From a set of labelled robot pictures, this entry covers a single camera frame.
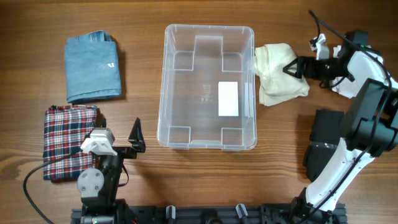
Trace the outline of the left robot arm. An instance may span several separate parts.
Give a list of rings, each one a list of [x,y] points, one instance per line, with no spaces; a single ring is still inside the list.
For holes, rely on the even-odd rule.
[[[114,135],[109,128],[95,128],[89,133],[80,149],[99,157],[98,166],[84,170],[78,177],[77,188],[81,193],[81,210],[72,211],[72,223],[138,223],[137,215],[124,199],[117,199],[122,172],[126,172],[124,160],[136,159],[146,151],[141,121],[137,118],[130,132],[128,147],[114,146]]]

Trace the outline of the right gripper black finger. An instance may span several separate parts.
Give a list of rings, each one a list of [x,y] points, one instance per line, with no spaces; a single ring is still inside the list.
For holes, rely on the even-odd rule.
[[[283,70],[293,70],[298,69],[300,66],[300,57],[293,59],[290,63],[283,67]]]
[[[289,70],[289,69],[283,69],[282,70],[284,73],[293,76],[295,78],[302,78],[303,77],[303,70]]]

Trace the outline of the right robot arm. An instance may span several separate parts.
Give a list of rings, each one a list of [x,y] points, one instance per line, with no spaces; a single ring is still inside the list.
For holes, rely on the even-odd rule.
[[[397,89],[375,54],[356,51],[347,72],[365,79],[341,121],[339,143],[320,175],[290,204],[291,223],[335,220],[338,199],[359,172],[397,146]]]

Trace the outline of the cream cloth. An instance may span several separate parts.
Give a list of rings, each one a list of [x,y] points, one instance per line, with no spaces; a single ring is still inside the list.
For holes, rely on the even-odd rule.
[[[291,46],[285,43],[255,48],[254,71],[261,83],[260,104],[274,106],[308,95],[310,87],[304,78],[295,78],[283,72],[283,68],[296,58]]]

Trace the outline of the white printed t-shirt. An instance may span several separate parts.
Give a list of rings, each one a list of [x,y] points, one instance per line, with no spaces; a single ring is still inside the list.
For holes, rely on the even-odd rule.
[[[355,97],[368,78],[380,82],[385,80],[385,74],[381,66],[360,51],[355,51],[346,68],[354,77],[354,81],[351,82],[345,78],[340,84],[333,87],[332,90],[347,98]]]

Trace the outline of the black garment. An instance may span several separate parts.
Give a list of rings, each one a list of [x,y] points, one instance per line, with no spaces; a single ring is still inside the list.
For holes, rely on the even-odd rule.
[[[344,112],[317,110],[312,124],[309,144],[303,159],[306,176],[313,182],[321,174],[337,149],[341,137],[340,123]]]

